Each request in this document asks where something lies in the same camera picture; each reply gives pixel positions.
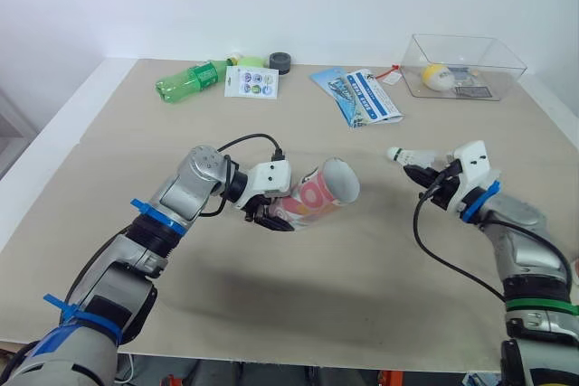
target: floor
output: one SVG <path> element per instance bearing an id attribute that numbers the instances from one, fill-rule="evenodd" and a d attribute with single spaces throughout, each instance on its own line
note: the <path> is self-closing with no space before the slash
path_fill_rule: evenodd
<path id="1" fill-rule="evenodd" d="M 375 386 L 378 371 L 312 368 L 223 361 L 197 361 L 172 357 L 134 356 L 134 376 L 128 386 L 149 386 L 173 374 L 184 386 Z M 119 356 L 121 380 L 130 375 L 128 357 Z M 464 373 L 405 372 L 404 386 L 459 386 Z"/>

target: black cable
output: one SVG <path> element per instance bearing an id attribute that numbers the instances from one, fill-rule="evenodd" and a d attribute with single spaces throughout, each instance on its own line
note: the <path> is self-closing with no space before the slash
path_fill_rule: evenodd
<path id="1" fill-rule="evenodd" d="M 235 140 L 232 140 L 231 142 L 228 142 L 227 144 L 223 145 L 221 148 L 218 148 L 217 151 L 222 152 L 223 150 L 229 148 L 230 146 L 239 144 L 240 142 L 247 140 L 247 139 L 253 139 L 254 137 L 263 137 L 265 139 L 268 139 L 270 142 L 272 142 L 272 144 L 275 146 L 276 151 L 280 148 L 280 145 L 276 142 L 276 140 L 271 137 L 270 135 L 266 135 L 265 133 L 252 133 L 250 135 L 246 135 L 246 136 L 242 136 L 242 137 L 238 137 Z"/>
<path id="2" fill-rule="evenodd" d="M 225 187 L 223 188 L 223 193 L 221 193 L 221 203 L 219 204 L 219 208 L 217 208 L 217 210 L 215 210 L 214 212 L 202 212 L 199 214 L 200 217 L 214 217 L 218 214 L 220 214 L 223 211 L 223 208 L 225 207 L 225 203 L 227 202 L 227 193 L 229 192 L 229 187 L 231 184 L 231 174 L 232 174 L 232 159 L 229 157 L 229 155 L 224 155 L 223 158 L 226 160 L 227 162 L 227 172 L 225 175 Z"/>
<path id="3" fill-rule="evenodd" d="M 10 361 L 4 367 L 2 374 L 0 374 L 0 385 L 8 381 L 12 371 L 14 371 L 14 369 L 24 361 L 26 354 L 30 352 L 37 344 L 38 341 L 32 341 L 16 352 L 14 357 L 10 359 Z"/>
<path id="4" fill-rule="evenodd" d="M 476 282 L 477 284 L 481 285 L 482 287 L 486 288 L 488 291 L 490 291 L 493 295 L 495 295 L 498 299 L 500 299 L 502 302 L 505 301 L 505 298 L 503 297 L 502 294 L 500 294 L 495 288 L 493 288 L 491 285 L 489 285 L 488 283 L 486 283 L 484 280 L 477 278 L 474 275 L 471 275 L 468 271 L 463 270 L 460 267 L 457 267 L 453 264 L 451 264 L 450 262 L 442 259 L 441 257 L 439 257 L 438 255 L 436 255 L 435 253 L 431 252 L 426 246 L 424 246 L 424 243 L 422 243 L 422 240 L 420 238 L 420 234 L 418 233 L 418 217 L 420 216 L 420 210 L 422 208 L 422 206 L 424 205 L 424 203 L 426 201 L 428 201 L 428 199 L 434 194 L 434 192 L 436 191 L 436 189 L 439 187 L 439 184 L 442 182 L 442 180 L 444 180 L 444 178 L 447 175 L 443 172 L 441 172 L 437 177 L 436 180 L 434 180 L 434 183 L 431 184 L 431 186 L 426 190 L 426 192 L 424 192 L 424 194 L 422 195 L 422 197 L 420 198 L 420 201 L 418 201 L 418 203 L 416 204 L 416 208 L 414 209 L 414 216 L 413 216 L 413 232 L 414 232 L 414 239 L 416 240 L 416 243 L 418 244 L 418 246 L 420 247 L 420 249 L 422 249 L 428 256 L 430 256 L 433 259 L 436 259 L 438 262 L 440 262 L 442 265 L 456 271 L 457 273 L 462 274 L 462 276 L 469 278 L 470 280 Z"/>
<path id="5" fill-rule="evenodd" d="M 571 266 L 569 265 L 569 261 L 565 258 L 565 255 L 559 250 L 551 241 L 547 240 L 544 237 L 534 233 L 533 231 L 528 230 L 527 228 L 523 228 L 521 226 L 516 225 L 515 223 L 510 223 L 508 221 L 498 221 L 496 219 L 485 219 L 480 223 L 480 225 L 499 225 L 499 226 L 506 226 L 507 228 L 511 228 L 513 230 L 519 231 L 527 235 L 528 237 L 532 238 L 535 241 L 538 241 L 540 244 L 551 250 L 556 256 L 559 258 L 563 267 L 565 269 L 565 273 L 567 275 L 566 287 L 567 291 L 570 293 L 573 283 L 573 274 L 571 271 Z"/>

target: white wall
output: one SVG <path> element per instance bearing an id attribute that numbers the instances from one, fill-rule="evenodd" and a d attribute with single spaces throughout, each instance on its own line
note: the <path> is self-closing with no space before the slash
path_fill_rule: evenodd
<path id="1" fill-rule="evenodd" d="M 41 127 L 104 56 L 388 64 L 411 33 L 503 40 L 579 114 L 579 0 L 0 0 L 0 88 Z"/>

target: paper cup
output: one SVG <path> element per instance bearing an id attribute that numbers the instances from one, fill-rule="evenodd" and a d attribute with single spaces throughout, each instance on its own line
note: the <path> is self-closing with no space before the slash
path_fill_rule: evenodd
<path id="1" fill-rule="evenodd" d="M 281 217 L 295 230 L 356 200 L 360 182 L 348 164 L 333 157 L 291 188 L 289 196 L 270 206 L 270 214 Z"/>

